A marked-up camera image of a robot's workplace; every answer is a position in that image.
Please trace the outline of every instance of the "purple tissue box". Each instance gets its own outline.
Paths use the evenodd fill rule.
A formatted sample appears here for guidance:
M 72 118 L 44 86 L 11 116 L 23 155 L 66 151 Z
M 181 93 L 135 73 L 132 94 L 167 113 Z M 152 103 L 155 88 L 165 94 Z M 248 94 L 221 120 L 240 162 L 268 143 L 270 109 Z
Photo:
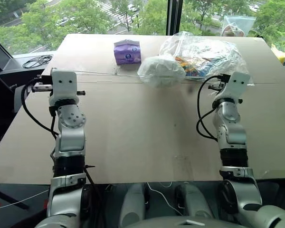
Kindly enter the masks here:
M 114 56 L 117 64 L 141 63 L 139 41 L 125 39 L 114 43 Z

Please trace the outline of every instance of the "cardboard surface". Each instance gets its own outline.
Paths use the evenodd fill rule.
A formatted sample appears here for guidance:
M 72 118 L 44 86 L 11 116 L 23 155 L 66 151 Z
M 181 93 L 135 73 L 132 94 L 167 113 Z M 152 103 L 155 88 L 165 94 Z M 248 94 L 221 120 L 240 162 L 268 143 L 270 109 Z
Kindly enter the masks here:
M 142 59 L 156 55 L 166 39 L 127 38 L 140 39 Z M 138 66 L 117 67 L 114 63 L 113 43 L 122 39 L 125 36 L 68 35 L 43 74 L 51 67 L 94 72 L 112 72 L 116 67 L 119 72 L 134 74 Z M 256 86 L 243 94 L 238 110 L 255 177 L 285 178 L 285 70 L 261 39 L 219 39 L 236 40 L 244 57 L 254 57 L 246 61 Z M 96 45 L 100 40 L 103 49 Z M 217 143 L 195 130 L 199 84 L 184 81 L 172 88 L 155 89 L 135 77 L 77 79 L 78 90 L 86 90 L 86 96 L 79 97 L 79 107 L 87 117 L 85 161 L 96 166 L 90 170 L 96 183 L 221 180 Z M 211 93 L 207 87 L 202 91 L 202 113 L 211 109 Z M 48 96 L 30 94 L 27 106 L 50 126 Z M 215 133 L 212 116 L 205 125 Z M 49 184 L 53 147 L 51 134 L 21 109 L 0 143 L 0 183 Z

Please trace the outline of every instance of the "crosswalk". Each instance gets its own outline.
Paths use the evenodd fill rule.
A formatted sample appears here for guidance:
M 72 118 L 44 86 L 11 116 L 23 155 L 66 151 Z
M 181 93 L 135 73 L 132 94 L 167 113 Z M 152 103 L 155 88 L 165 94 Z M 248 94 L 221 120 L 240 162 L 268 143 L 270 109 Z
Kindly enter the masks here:
M 94 0 L 94 2 L 97 4 L 97 6 L 100 8 L 100 11 L 105 12 L 111 17 L 114 17 L 116 19 L 120 19 L 122 22 L 125 22 L 125 18 L 123 18 L 121 15 L 118 14 L 119 9 L 115 10 L 115 12 L 112 12 L 112 5 L 108 3 L 104 3 L 98 0 Z

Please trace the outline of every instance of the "window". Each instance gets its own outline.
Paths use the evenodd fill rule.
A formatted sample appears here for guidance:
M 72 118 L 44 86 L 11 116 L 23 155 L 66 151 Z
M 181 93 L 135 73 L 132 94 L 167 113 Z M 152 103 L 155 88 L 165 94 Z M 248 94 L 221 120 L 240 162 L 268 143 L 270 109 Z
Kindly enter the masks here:
M 0 43 L 12 54 L 56 50 L 65 35 L 165 35 L 167 0 L 0 0 Z
M 184 0 L 180 22 L 199 36 L 261 36 L 285 52 L 285 0 Z

